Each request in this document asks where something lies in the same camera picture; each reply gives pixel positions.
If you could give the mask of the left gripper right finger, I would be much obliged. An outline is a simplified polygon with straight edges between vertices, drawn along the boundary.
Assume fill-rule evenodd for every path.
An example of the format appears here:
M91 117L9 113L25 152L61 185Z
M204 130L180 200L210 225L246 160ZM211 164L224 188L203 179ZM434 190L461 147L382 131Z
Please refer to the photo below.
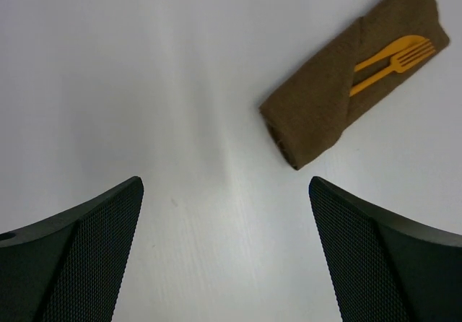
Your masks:
M314 177L309 197L343 321L460 321L461 236Z

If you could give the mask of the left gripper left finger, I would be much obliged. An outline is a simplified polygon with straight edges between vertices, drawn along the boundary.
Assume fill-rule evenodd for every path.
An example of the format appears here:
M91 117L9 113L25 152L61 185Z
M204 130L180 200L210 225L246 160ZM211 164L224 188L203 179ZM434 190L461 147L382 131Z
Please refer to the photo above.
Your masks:
M105 193L1 234L2 321L111 321L144 186Z

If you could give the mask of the brown cloth napkin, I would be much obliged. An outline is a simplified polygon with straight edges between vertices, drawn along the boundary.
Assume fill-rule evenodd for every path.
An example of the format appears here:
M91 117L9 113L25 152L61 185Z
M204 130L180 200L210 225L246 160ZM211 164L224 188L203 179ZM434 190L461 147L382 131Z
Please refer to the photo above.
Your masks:
M407 35L429 39L437 53L448 47L436 0L381 0L268 96L259 111L289 166L300 170L330 149L347 127L424 66L420 62L402 74L394 72L350 96L354 84L389 61L362 71L355 66Z

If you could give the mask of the orange plastic fork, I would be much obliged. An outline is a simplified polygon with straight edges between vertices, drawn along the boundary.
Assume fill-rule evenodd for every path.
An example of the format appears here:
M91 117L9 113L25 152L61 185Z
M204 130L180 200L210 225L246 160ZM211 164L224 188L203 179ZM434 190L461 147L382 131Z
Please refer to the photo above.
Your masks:
M426 58L437 53L436 47L428 38L426 42L418 43L410 48L406 48L390 57L389 64L384 69L378 71L366 80L352 87L349 96L353 97L380 79L392 73L402 74L410 68L416 66Z

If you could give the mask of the orange plastic knife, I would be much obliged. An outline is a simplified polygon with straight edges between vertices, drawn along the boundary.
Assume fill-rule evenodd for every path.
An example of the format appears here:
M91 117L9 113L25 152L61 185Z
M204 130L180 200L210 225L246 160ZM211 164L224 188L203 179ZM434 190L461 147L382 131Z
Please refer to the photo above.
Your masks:
M384 59L390 57L406 48L410 48L413 45L418 43L426 42L427 38L422 37L420 35L405 35L403 37L398 38L397 40L393 41L392 43L388 44L386 47L381 49L375 55L369 57L363 62L357 64L354 68L354 72L358 72L366 67Z

